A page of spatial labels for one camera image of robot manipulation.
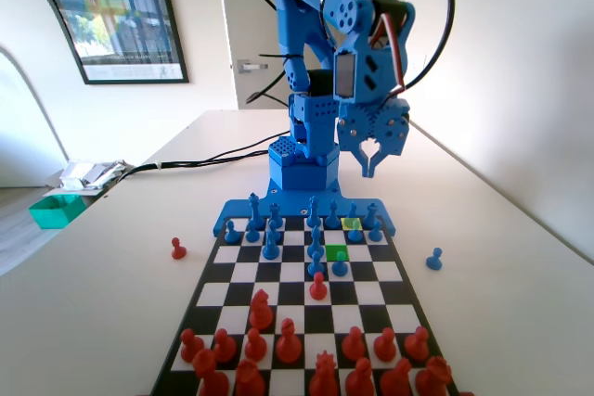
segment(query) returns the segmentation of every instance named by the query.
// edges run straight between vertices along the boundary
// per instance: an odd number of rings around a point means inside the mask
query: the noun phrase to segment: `blue plastic part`
[[[442,261],[439,259],[442,255],[441,248],[435,248],[433,250],[433,255],[431,257],[427,257],[425,264],[429,267],[429,269],[433,269],[434,271],[439,271],[442,269]]]

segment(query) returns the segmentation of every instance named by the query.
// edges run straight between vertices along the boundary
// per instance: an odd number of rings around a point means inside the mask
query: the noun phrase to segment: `floor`
[[[0,188],[0,275],[33,255],[59,229],[40,229],[29,214],[49,188]]]

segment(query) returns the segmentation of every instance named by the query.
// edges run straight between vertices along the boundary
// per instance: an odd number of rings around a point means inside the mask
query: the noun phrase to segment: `green square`
[[[349,260],[349,251],[346,250],[346,245],[326,245],[326,258],[329,262],[336,262],[339,252],[344,252],[346,260]]]

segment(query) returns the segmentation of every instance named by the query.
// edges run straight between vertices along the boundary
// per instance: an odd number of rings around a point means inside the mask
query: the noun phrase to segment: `blue pawn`
[[[241,238],[241,234],[235,230],[235,225],[231,220],[226,222],[225,241],[227,243],[237,243]]]
[[[327,227],[330,229],[336,229],[341,226],[341,219],[336,216],[336,210],[338,205],[336,200],[330,202],[330,216],[324,221]]]
[[[266,233],[266,246],[262,250],[262,255],[267,260],[274,260],[276,257],[278,257],[279,253],[280,249],[278,248],[277,243],[275,242],[275,238],[272,235],[272,231],[268,230],[268,232]]]
[[[319,252],[314,252],[314,261],[307,266],[307,272],[313,277],[316,273],[324,274],[324,265],[319,262],[322,255]]]
[[[316,227],[322,224],[322,220],[317,216],[317,203],[318,199],[316,196],[309,198],[309,217],[307,217],[307,225],[309,227]]]
[[[332,272],[334,273],[334,275],[342,277],[343,275],[346,275],[346,273],[348,273],[349,271],[349,267],[344,262],[346,260],[346,254],[340,251],[338,254],[336,254],[336,260],[337,261],[334,264],[332,264]]]
[[[381,241],[383,239],[380,220],[376,220],[375,224],[373,225],[373,229],[369,231],[368,237],[371,241]]]
[[[439,271],[440,269],[442,269],[442,261],[439,260],[441,255],[442,255],[441,248],[435,248],[433,250],[433,255],[431,257],[427,257],[427,260],[425,261],[425,263],[427,264],[427,266],[430,269],[433,269],[434,271]]]
[[[270,229],[270,231],[268,231],[269,233],[272,234],[272,236],[275,238],[275,242],[280,240],[280,233],[277,232],[277,224],[274,222],[274,220],[270,220],[270,223],[268,224],[268,228]]]
[[[260,233],[256,231],[253,220],[248,221],[248,233],[245,235],[245,239],[250,243],[258,241],[260,239]]]

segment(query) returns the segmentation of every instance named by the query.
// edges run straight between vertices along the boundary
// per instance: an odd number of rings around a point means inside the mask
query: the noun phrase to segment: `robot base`
[[[376,198],[345,198],[341,194],[341,188],[338,184],[338,180],[335,180],[325,190],[282,190],[274,182],[270,180],[268,185],[268,193],[264,198],[260,198],[259,211],[263,217],[270,216],[270,205],[277,203],[280,206],[281,216],[298,216],[307,215],[309,213],[309,198],[315,195],[319,199],[317,206],[318,214],[320,217],[329,215],[330,202],[335,199],[338,208],[336,210],[337,215],[347,215],[351,209],[351,203],[356,204],[356,216],[365,217],[368,212],[368,205],[375,203],[378,207],[377,215],[380,216],[386,227],[384,228],[391,236],[396,233],[396,228],[390,219],[390,215],[386,210],[381,200]],[[218,236],[225,225],[225,220],[228,217],[246,217],[252,216],[252,209],[250,203],[245,199],[230,199],[221,214],[219,215],[216,224],[214,225],[213,234]]]

